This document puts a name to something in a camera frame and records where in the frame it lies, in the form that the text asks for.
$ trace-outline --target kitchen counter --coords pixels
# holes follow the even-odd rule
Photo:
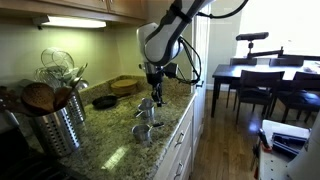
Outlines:
[[[143,122],[134,117],[142,98],[150,98],[150,91],[120,98],[106,110],[87,104],[85,122],[75,126],[80,148],[59,162],[89,179],[152,179],[194,95],[164,93],[167,104],[155,107],[155,121],[165,125],[152,129],[150,147],[137,144],[131,133],[134,125]]]

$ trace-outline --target under-cabinet light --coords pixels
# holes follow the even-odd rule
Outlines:
[[[101,28],[106,27],[106,22],[83,19],[75,17],[62,16],[44,16],[33,18],[33,22],[38,26],[63,26],[63,27],[78,27],[78,28]]]

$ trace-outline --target hardwood floor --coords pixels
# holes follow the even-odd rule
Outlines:
[[[229,107],[226,108],[226,94],[220,93],[217,101],[215,117],[211,118],[212,91],[207,91],[204,130],[194,162],[191,180],[253,180],[254,171],[250,170],[252,146],[257,140],[256,131],[262,125],[262,107],[241,104],[239,123],[235,125],[236,111],[233,111],[234,94],[230,95]],[[280,122],[284,107],[277,102],[275,111],[269,120]],[[288,124],[310,128],[315,116],[311,116],[307,124],[295,121],[296,111],[289,111]]]

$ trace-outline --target dining chair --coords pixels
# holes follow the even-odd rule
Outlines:
[[[239,110],[241,103],[259,104],[266,109],[264,118],[267,118],[270,106],[277,91],[277,87],[284,75],[284,71],[280,72],[254,72],[241,71],[240,88],[237,89],[238,109],[236,124],[238,124]]]
[[[294,80],[290,82],[291,91],[278,91],[277,98],[285,106],[282,123],[285,123],[290,109],[306,111],[305,122],[312,112],[320,110],[320,97],[311,91],[320,91],[320,75],[305,72],[296,72]]]
[[[255,65],[257,65],[257,58],[251,58],[251,59],[247,59],[247,58],[230,58],[230,66],[236,66],[236,65],[255,66]],[[240,87],[239,79],[233,79],[231,81],[230,85],[229,85],[229,88],[228,88],[226,108],[228,108],[228,104],[229,104],[230,91],[231,90],[236,90],[239,87]],[[236,103],[237,103],[237,92],[236,92],[235,98],[234,98],[233,110],[235,110]]]
[[[304,58],[302,56],[290,58],[271,58],[269,66],[303,66]]]

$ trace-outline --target cabinet door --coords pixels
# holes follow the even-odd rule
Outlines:
[[[110,13],[146,19],[146,0],[108,0]]]
[[[39,1],[107,12],[106,0],[39,0]]]

